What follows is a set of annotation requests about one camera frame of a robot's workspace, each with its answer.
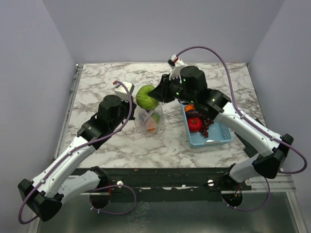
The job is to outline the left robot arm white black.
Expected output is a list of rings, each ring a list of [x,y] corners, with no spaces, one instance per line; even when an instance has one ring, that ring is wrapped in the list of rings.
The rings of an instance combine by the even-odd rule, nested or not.
[[[134,119],[135,108],[131,95],[124,98],[105,96],[98,112],[82,125],[63,153],[32,180],[23,179],[18,184],[22,206],[28,206],[37,218],[46,222],[59,212],[66,201],[86,191],[124,187],[123,182],[113,182],[98,166],[70,181],[67,178],[82,161]]]

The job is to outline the green orange mango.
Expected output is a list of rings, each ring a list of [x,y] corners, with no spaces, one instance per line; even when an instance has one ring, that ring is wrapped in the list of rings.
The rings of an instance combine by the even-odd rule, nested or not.
[[[151,116],[147,119],[145,124],[147,131],[149,132],[156,131],[158,128],[159,121],[160,121],[160,114],[156,112],[152,113]]]

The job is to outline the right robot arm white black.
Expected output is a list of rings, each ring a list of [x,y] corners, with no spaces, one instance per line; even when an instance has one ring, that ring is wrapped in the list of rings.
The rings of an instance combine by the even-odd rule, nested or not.
[[[171,79],[169,74],[164,74],[159,85],[148,95],[164,103],[174,100],[191,103],[198,113],[226,125],[255,148],[256,155],[233,164],[224,176],[223,184],[229,190],[249,178],[275,178],[288,154],[284,143],[293,142],[290,135],[281,136],[257,121],[247,119],[246,115],[239,115],[230,97],[208,88],[205,73],[196,66],[181,68],[177,78]]]

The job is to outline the green cabbage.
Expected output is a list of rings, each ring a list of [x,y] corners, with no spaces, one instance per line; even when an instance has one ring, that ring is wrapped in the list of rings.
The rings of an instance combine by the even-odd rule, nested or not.
[[[148,95],[154,89],[153,85],[144,85],[139,89],[136,94],[136,102],[140,108],[154,110],[158,107],[158,101]]]

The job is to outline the clear zip top bag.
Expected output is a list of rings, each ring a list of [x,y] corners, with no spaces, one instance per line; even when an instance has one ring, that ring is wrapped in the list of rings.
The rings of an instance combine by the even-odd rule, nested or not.
[[[144,134],[156,134],[164,128],[164,117],[161,104],[154,110],[145,110],[139,106],[135,109],[134,123],[136,131]]]

